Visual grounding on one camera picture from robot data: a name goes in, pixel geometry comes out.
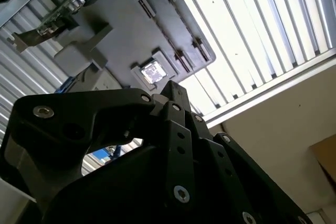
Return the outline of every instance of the blue object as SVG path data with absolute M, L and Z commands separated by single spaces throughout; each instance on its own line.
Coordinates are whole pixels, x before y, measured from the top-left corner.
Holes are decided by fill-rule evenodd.
M 62 94 L 66 91 L 66 89 L 72 84 L 76 77 L 69 77 L 58 89 L 56 89 L 56 94 Z
M 105 150 L 105 148 L 92 152 L 92 154 L 98 159 L 103 159 L 109 156 L 109 153 Z

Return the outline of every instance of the white wall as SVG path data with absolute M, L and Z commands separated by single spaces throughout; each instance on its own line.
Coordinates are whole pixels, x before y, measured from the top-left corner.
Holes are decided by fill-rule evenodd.
M 328 224 L 336 224 L 336 204 L 323 207 L 322 213 Z
M 336 67 L 229 119 L 224 128 L 305 212 L 335 201 L 308 147 L 336 134 Z

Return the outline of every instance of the corrugated panel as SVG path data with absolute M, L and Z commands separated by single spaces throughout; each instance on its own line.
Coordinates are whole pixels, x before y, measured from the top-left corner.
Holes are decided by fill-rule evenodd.
M 53 93 L 67 76 L 53 62 L 62 48 L 49 40 L 19 54 L 7 41 L 11 34 L 35 29 L 53 4 L 32 0 L 0 29 L 0 142 L 14 102 L 25 95 Z
M 209 126 L 335 55 L 335 0 L 184 1 L 216 54 L 181 82 Z

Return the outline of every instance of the metal frame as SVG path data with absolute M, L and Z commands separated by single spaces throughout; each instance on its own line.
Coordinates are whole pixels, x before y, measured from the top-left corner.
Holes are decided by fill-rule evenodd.
M 227 104 L 225 107 L 205 115 L 204 120 L 208 127 L 214 127 L 235 115 L 242 113 L 249 108 L 289 89 L 300 82 L 336 65 L 336 48 L 321 54 L 303 65 L 300 65 L 290 72 L 283 74 L 277 79 L 262 87 L 253 90 L 241 98 Z

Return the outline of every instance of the silver screw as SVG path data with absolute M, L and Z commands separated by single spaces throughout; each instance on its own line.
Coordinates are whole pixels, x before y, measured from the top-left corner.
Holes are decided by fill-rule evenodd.
M 224 138 L 224 140 L 225 140 L 226 143 L 230 143 L 231 142 L 231 140 L 227 136 L 223 136 L 223 138 Z
M 188 203 L 190 200 L 189 192 L 183 186 L 174 187 L 174 196 L 181 203 Z
M 256 224 L 256 220 L 248 212 L 243 212 L 243 219 L 246 224 Z
M 145 102 L 149 102 L 151 99 L 149 99 L 149 97 L 147 95 L 142 95 L 141 98 L 145 101 Z
M 176 109 L 177 111 L 180 111 L 180 110 L 181 110 L 180 107 L 177 106 L 176 104 L 173 104 L 173 108 Z
M 195 115 L 195 118 L 196 118 L 199 122 L 203 121 L 203 119 L 202 119 L 199 115 Z
M 307 224 L 306 220 L 303 219 L 301 216 L 299 216 L 298 218 L 299 218 L 299 221 L 300 221 L 302 224 Z
M 33 109 L 33 114 L 37 116 L 38 118 L 43 118 L 43 119 L 51 118 L 55 115 L 54 111 L 47 106 L 36 106 Z

